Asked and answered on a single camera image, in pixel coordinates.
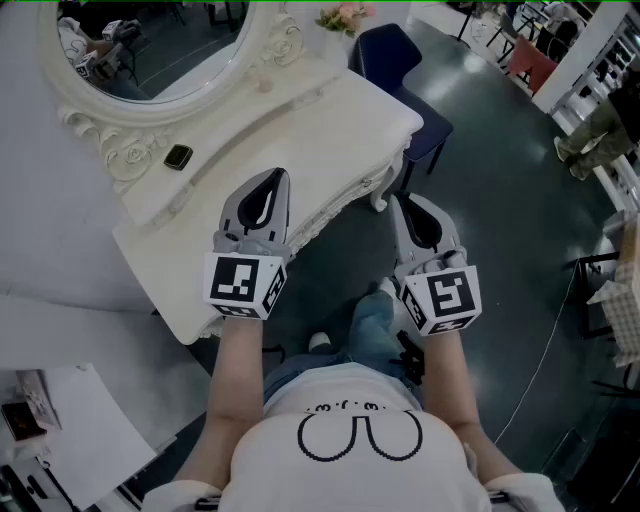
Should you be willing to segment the pink flower bouquet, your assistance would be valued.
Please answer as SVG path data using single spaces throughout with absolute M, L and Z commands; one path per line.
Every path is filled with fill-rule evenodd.
M 376 15 L 372 4 L 345 2 L 320 10 L 315 24 L 328 32 L 339 33 L 354 38 L 362 22 Z

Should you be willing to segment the person's blue jeans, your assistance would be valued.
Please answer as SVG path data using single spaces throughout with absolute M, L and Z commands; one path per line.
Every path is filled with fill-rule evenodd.
M 394 320 L 393 300 L 377 290 L 357 303 L 346 344 L 337 350 L 299 354 L 274 369 L 264 381 L 265 409 L 290 390 L 304 385 L 351 396 L 363 391 L 371 396 L 388 396 L 403 408 L 422 408 L 421 390 L 405 373 L 400 361 L 401 347 L 391 334 Z

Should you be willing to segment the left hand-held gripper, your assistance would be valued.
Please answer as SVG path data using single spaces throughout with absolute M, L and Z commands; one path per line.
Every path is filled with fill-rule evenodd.
M 251 177 L 225 201 L 203 277 L 203 300 L 222 316 L 266 320 L 272 313 L 292 256 L 284 244 L 289 203 L 284 168 Z

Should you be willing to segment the white ornate dressing table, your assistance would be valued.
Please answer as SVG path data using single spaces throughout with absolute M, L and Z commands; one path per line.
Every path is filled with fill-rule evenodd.
M 177 340 L 216 334 L 219 313 L 203 300 L 204 256 L 225 199 L 251 176 L 282 167 L 291 180 L 287 242 L 298 252 L 350 202 L 383 192 L 400 173 L 404 150 L 422 117 L 381 88 L 346 70 L 320 99 L 250 131 L 222 154 L 186 205 L 161 227 L 123 218 L 113 235 L 139 284 Z

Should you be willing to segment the grey picture frame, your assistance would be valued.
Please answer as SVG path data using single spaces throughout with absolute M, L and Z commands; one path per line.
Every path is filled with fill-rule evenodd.
M 17 370 L 16 377 L 21 396 L 40 428 L 61 430 L 61 423 L 51 397 L 43 370 Z

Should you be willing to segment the black metal frame stand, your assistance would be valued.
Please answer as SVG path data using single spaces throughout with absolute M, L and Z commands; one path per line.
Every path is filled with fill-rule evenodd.
M 608 279 L 614 277 L 618 257 L 618 251 L 605 252 L 583 256 L 566 265 L 573 271 L 567 303 L 576 309 L 579 333 L 584 340 L 613 339 L 613 329 L 601 304 L 589 304 L 588 301 Z

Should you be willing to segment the dark brown box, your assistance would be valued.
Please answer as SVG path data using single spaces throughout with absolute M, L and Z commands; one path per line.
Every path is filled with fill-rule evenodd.
M 0 410 L 15 441 L 40 438 L 47 434 L 47 430 L 38 425 L 26 402 L 5 403 Z

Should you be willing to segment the white paper sheet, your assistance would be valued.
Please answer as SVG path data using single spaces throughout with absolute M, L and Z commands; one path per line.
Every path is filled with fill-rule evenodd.
M 44 377 L 61 425 L 47 436 L 44 460 L 73 505 L 85 510 L 151 462 L 156 452 L 91 364 L 47 369 Z

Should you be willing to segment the person's left forearm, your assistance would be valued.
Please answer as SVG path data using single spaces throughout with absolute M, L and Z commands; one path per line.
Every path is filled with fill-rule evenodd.
M 229 317 L 212 375 L 206 423 L 250 428 L 263 416 L 263 322 Z

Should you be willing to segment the person's right forearm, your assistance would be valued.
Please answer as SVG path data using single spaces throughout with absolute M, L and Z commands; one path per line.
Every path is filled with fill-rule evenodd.
M 423 338 L 425 410 L 458 437 L 477 430 L 480 418 L 458 331 Z

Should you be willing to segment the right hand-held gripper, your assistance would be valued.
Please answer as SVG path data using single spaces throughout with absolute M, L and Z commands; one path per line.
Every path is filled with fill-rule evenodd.
M 398 258 L 414 261 L 397 268 L 397 279 L 399 300 L 417 333 L 467 328 L 482 313 L 481 292 L 477 267 L 466 262 L 465 248 L 456 247 L 459 236 L 452 218 L 414 193 L 395 193 L 389 205 Z M 424 249 L 445 252 L 415 261 Z

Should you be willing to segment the checkered cloth table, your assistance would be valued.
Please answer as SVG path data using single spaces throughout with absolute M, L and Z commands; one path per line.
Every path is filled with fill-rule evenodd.
M 622 220 L 614 278 L 587 301 L 602 306 L 612 328 L 616 367 L 640 362 L 640 213 L 626 213 Z

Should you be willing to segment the person's white printed shirt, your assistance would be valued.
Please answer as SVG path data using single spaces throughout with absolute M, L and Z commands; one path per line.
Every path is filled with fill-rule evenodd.
M 142 512 L 564 512 L 551 481 L 482 483 L 474 452 L 397 379 L 356 363 L 308 370 L 267 401 L 224 489 L 182 480 Z

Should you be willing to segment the black belt device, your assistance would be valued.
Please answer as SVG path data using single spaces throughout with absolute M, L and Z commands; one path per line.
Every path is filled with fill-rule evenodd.
M 400 361 L 405 368 L 406 376 L 416 386 L 420 386 L 425 374 L 423 349 L 414 343 L 404 330 L 400 330 L 397 333 L 397 339 L 403 348 L 403 352 L 400 354 Z

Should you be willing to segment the oval mirror white carved frame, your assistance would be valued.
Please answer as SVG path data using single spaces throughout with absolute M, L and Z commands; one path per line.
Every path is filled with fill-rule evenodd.
M 280 2 L 59 2 L 38 12 L 63 123 L 93 141 L 116 192 L 171 197 L 222 146 L 298 93 L 304 43 Z M 256 69 L 274 87 L 257 90 Z M 182 171 L 163 161 L 193 149 Z

